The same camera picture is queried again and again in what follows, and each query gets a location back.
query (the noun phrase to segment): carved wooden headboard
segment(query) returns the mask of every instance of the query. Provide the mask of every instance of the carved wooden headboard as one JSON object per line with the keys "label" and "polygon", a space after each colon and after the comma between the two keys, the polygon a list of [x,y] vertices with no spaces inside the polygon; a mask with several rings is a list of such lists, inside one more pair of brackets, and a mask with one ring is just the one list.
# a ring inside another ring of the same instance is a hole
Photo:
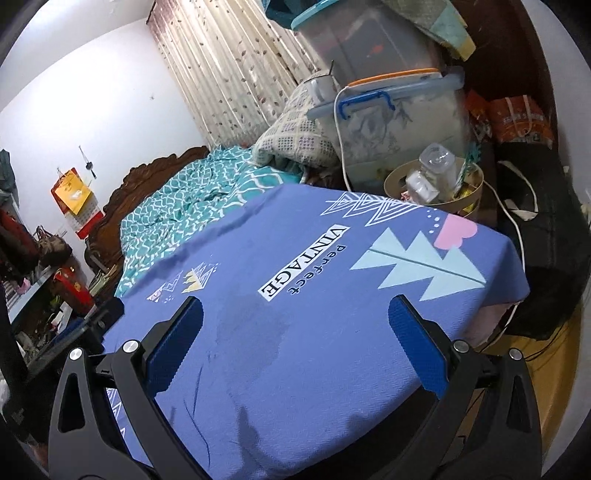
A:
{"label": "carved wooden headboard", "polygon": [[99,267],[92,261],[90,254],[97,256],[107,268],[118,262],[123,263],[119,239],[121,220],[154,192],[159,190],[173,175],[194,160],[201,160],[209,155],[207,147],[195,147],[177,157],[157,158],[149,165],[143,164],[132,168],[123,179],[121,187],[116,189],[109,203],[105,205],[103,218],[90,231],[85,252],[86,263],[95,273]]}

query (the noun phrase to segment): white triangle pattern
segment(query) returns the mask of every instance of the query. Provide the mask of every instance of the white triangle pattern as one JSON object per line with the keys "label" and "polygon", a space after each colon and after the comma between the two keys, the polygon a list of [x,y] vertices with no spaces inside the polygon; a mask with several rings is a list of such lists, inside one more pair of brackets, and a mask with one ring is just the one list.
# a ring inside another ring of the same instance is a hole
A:
{"label": "white triangle pattern", "polygon": [[432,279],[421,301],[484,288],[486,285],[486,279],[459,248],[449,250],[445,258],[441,258],[422,232],[405,249],[392,230],[386,228],[351,270],[386,265],[395,267],[378,288]]}
{"label": "white triangle pattern", "polygon": [[420,205],[404,203],[378,195],[353,192],[344,192],[337,200],[328,200],[326,203],[331,205],[320,214],[321,216],[344,210],[347,210],[347,212],[343,215],[343,218],[375,212],[365,226],[378,225],[422,208]]}

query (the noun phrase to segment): blue handle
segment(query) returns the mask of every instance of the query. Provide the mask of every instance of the blue handle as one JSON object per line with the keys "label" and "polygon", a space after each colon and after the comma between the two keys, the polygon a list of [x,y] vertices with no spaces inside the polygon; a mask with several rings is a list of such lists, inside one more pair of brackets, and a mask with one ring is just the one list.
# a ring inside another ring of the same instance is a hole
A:
{"label": "blue handle", "polygon": [[434,392],[441,400],[448,385],[446,359],[404,295],[390,302],[388,322],[424,389]]}
{"label": "blue handle", "polygon": [[396,107],[392,103],[392,100],[391,100],[388,92],[384,92],[383,90],[374,90],[373,92],[362,93],[361,95],[357,95],[354,97],[346,98],[345,100],[341,100],[339,102],[340,116],[343,117],[343,120],[347,120],[347,119],[351,118],[350,115],[345,115],[345,107],[347,105],[354,105],[356,103],[369,102],[370,100],[374,100],[376,98],[382,98],[382,97],[384,97],[386,99],[386,102],[388,102],[388,106],[390,107],[390,110],[395,111]]}

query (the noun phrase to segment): red calendar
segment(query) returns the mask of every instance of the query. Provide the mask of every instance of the red calendar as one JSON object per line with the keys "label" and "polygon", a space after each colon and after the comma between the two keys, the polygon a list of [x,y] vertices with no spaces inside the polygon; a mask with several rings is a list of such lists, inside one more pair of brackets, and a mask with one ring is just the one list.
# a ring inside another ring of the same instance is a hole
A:
{"label": "red calendar", "polygon": [[[75,168],[72,169],[74,174],[80,178],[78,172]],[[64,179],[64,175],[62,175],[56,184],[51,189],[51,194],[53,198],[56,200],[58,207],[60,208],[61,212],[66,217],[68,224],[72,227],[72,229],[78,235],[78,238],[84,240],[90,230],[105,216],[103,212],[99,208],[99,202],[96,199],[94,193],[90,193],[88,199],[84,202],[84,205],[80,209],[77,215],[75,215],[64,202],[60,200],[60,198],[56,195],[56,189],[59,187],[61,181]]]}

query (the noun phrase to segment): stained fabric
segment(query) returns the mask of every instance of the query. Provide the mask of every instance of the stained fabric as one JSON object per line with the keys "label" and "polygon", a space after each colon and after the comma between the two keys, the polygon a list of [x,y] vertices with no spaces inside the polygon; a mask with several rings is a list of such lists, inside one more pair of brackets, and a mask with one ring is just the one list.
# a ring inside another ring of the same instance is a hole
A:
{"label": "stained fabric", "polygon": [[[513,244],[484,226],[283,185],[155,263],[123,297],[104,346],[141,339],[188,296],[200,299],[203,327],[156,401],[212,478],[281,479],[358,440],[420,385],[388,324],[394,296],[458,338],[480,307],[527,293]],[[146,462],[109,397],[130,452]]]}

